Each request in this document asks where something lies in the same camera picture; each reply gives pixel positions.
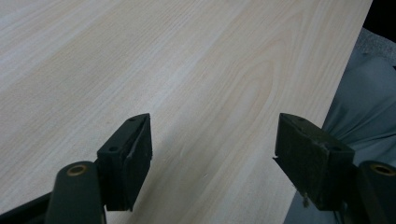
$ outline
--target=gray fabric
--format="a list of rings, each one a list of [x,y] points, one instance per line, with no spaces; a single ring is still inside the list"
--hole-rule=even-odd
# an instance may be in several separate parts
[[[396,72],[379,57],[352,52],[323,129],[356,151],[354,163],[396,166]],[[297,192],[286,224],[338,223],[333,212],[303,207]]]
[[[383,36],[361,29],[355,48],[362,53],[384,58],[392,66],[396,66],[396,43]]]

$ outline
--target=gray cloth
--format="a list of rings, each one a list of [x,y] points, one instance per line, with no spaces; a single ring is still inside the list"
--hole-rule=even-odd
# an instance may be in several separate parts
[[[383,58],[352,52],[323,129],[356,151],[354,163],[396,166],[396,72]],[[339,223],[334,212],[303,207],[297,192],[286,224]]]
[[[396,43],[383,36],[362,28],[355,48],[362,53],[381,57],[390,65],[396,66]]]

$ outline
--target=light wood grain surface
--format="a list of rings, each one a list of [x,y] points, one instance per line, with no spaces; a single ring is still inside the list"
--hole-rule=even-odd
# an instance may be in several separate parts
[[[150,113],[151,169],[109,223],[281,223],[278,114],[322,124],[370,4],[1,1],[0,212]]]

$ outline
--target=clamp jaw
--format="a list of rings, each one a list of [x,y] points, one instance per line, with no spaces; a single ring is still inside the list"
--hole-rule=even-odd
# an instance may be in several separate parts
[[[354,223],[396,223],[396,169],[352,162],[355,151],[306,119],[280,114],[275,161],[321,211],[347,211]]]
[[[51,193],[0,216],[0,223],[106,223],[107,211],[133,210],[152,158],[149,114],[127,119],[97,160],[65,166]]]

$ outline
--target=clamp hole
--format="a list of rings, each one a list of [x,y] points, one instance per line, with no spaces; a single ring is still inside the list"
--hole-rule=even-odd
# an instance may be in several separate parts
[[[76,176],[82,175],[87,170],[87,166],[85,165],[75,165],[67,170],[67,175]]]
[[[372,168],[372,170],[374,170],[376,173],[380,175],[388,175],[388,176],[396,175],[395,171],[381,164],[372,164],[370,167]]]

